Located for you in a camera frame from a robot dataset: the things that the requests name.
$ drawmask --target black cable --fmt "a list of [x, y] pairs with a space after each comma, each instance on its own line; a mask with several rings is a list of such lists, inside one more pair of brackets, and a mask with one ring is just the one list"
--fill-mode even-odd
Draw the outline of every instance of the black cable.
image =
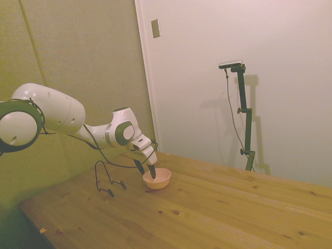
[[[123, 165], [118, 165], [118, 164], [115, 164], [115, 163], [112, 163], [112, 162], [110, 162], [106, 157], [105, 157], [105, 155], [103, 154], [103, 152], [102, 152], [102, 150], [99, 148], [99, 145], [98, 145], [98, 143], [97, 143], [97, 141], [95, 140], [95, 138], [94, 138], [94, 136], [92, 135], [92, 133], [91, 133], [91, 131], [87, 128], [87, 126], [85, 125], [85, 124], [83, 124], [83, 126], [85, 127], [85, 129], [90, 133], [90, 135], [91, 135], [91, 137], [92, 137], [92, 139], [94, 140], [94, 142], [95, 142], [95, 144], [96, 144], [96, 146], [97, 146], [97, 149], [99, 150], [99, 152], [102, 154], [102, 156], [104, 157], [104, 159], [109, 163], [109, 164], [111, 164], [111, 165], [114, 165], [114, 166], [116, 166], [116, 167], [122, 167], [122, 168], [128, 168], [128, 169], [135, 169], [135, 168], [137, 168], [137, 166], [134, 166], [134, 167], [132, 167], [132, 166], [123, 166]], [[152, 156], [152, 154], [156, 151], [156, 149], [157, 149], [157, 147], [158, 147], [158, 144], [157, 143], [153, 143], [153, 144], [156, 144], [156, 147], [154, 148], [154, 151], [145, 159], [145, 161], [142, 163], [142, 164], [144, 164], [151, 156]]]
[[232, 114], [233, 126], [234, 126], [234, 129], [235, 129], [235, 133], [237, 134], [237, 137], [238, 137], [238, 139], [239, 139], [239, 141], [240, 141], [240, 143], [241, 143], [241, 147], [242, 147], [242, 149], [244, 150], [243, 143], [242, 143], [242, 141], [241, 141], [241, 139], [240, 139], [240, 136], [239, 136], [239, 134], [238, 134], [238, 130], [237, 130], [236, 126], [235, 126], [233, 109], [232, 109], [232, 105], [231, 105], [231, 103], [230, 103], [230, 98], [229, 98], [229, 83], [228, 83], [228, 78], [229, 78], [229, 76], [228, 76], [228, 74], [227, 74], [227, 69], [225, 68], [224, 70], [225, 70], [225, 73], [226, 73], [226, 80], [227, 80], [227, 97], [228, 97], [228, 103], [229, 103], [229, 107], [230, 107], [230, 113]]

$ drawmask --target wall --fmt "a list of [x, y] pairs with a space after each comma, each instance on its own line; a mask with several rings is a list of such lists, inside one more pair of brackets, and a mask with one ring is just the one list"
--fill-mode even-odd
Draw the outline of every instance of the wall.
[[[256, 171], [332, 187], [331, 1], [135, 2], [161, 151], [245, 168], [218, 69], [241, 59]], [[244, 140], [236, 74], [228, 73]]]
[[[0, 100], [34, 82], [79, 100], [89, 125], [110, 123], [114, 109], [129, 106], [143, 133], [155, 138], [133, 1], [3, 0], [0, 37]], [[100, 159], [98, 151], [63, 134], [40, 135], [29, 148], [3, 154], [0, 248], [32, 246], [19, 202]]]

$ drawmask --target black metal stand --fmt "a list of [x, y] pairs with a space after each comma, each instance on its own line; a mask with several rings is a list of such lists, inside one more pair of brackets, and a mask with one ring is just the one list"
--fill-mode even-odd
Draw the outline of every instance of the black metal stand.
[[251, 108], [247, 108], [247, 103], [246, 103], [244, 76], [243, 76], [243, 74], [245, 73], [245, 65], [242, 64], [241, 66], [232, 67], [231, 72], [238, 73], [240, 102], [241, 102], [241, 108], [238, 109], [238, 113], [246, 113], [244, 150], [241, 149], [240, 152], [241, 152], [241, 155], [245, 154], [248, 156], [248, 161], [247, 161], [245, 170], [251, 171], [251, 169], [253, 167], [254, 158], [255, 158], [255, 152], [250, 150], [251, 123], [252, 123], [253, 110]]

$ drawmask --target white wall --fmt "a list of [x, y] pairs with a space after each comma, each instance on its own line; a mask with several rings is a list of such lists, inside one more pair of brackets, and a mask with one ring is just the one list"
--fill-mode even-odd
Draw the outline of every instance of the white wall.
[[256, 171], [332, 187], [332, 1], [136, 0], [136, 11], [161, 151], [245, 168], [218, 69], [241, 59]]

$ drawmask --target wood knot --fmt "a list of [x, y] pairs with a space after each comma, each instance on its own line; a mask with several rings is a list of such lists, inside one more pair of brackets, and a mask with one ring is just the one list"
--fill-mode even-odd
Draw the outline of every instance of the wood knot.
[[56, 233], [59, 234], [59, 235], [62, 235], [62, 234], [63, 234], [63, 232], [62, 232], [60, 229], [58, 229], [58, 230], [56, 231]]

